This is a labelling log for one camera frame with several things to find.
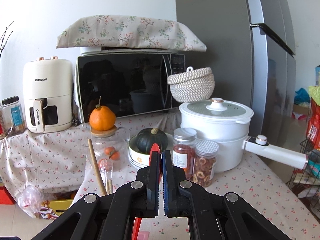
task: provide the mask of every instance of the white wall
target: white wall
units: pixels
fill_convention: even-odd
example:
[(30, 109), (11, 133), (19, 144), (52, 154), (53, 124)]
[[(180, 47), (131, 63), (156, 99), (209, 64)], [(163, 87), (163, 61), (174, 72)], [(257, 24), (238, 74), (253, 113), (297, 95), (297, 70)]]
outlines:
[(0, 100), (23, 98), (22, 70), (37, 57), (76, 61), (79, 48), (56, 49), (57, 36), (81, 17), (121, 14), (176, 20), (175, 0), (0, 0), (0, 32), (14, 21), (0, 60)]
[(296, 90), (315, 85), (320, 65), (320, 0), (288, 0), (296, 41)]

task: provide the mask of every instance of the refrigerator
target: refrigerator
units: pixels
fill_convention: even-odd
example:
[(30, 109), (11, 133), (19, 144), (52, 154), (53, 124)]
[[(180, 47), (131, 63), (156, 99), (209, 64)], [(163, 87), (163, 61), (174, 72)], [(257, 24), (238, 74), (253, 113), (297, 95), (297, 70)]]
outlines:
[(287, 0), (176, 0), (177, 21), (207, 46), (186, 52), (186, 64), (210, 67), (214, 97), (254, 111), (249, 135), (278, 144), (291, 116), (296, 63)]

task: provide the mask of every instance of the electric cooking pot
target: electric cooking pot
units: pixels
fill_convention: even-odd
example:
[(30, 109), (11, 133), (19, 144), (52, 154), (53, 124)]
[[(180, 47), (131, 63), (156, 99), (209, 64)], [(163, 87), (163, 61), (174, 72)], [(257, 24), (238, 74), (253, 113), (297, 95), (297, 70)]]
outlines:
[(183, 103), (179, 110), (181, 127), (193, 128), (198, 138), (219, 144), (216, 172), (236, 167), (244, 150), (298, 169), (303, 169), (308, 162), (305, 154), (271, 145), (263, 135), (256, 138), (248, 136), (253, 111), (245, 105), (212, 98)]

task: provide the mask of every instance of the microwave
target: microwave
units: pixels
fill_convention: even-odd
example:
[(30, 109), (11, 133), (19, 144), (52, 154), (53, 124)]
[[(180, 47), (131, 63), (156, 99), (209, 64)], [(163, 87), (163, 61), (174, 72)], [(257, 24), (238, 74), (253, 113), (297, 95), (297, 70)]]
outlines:
[(185, 70), (185, 55), (167, 50), (109, 49), (79, 56), (75, 100), (80, 120), (89, 122), (100, 97), (116, 117), (178, 107), (167, 78)]

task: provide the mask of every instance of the blue label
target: blue label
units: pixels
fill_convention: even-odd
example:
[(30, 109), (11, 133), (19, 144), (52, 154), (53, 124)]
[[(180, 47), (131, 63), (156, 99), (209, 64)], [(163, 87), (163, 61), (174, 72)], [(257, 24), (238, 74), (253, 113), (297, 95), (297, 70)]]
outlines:
[(18, 106), (11, 108), (11, 115), (12, 115), (14, 126), (18, 126), (22, 124), (20, 108)]

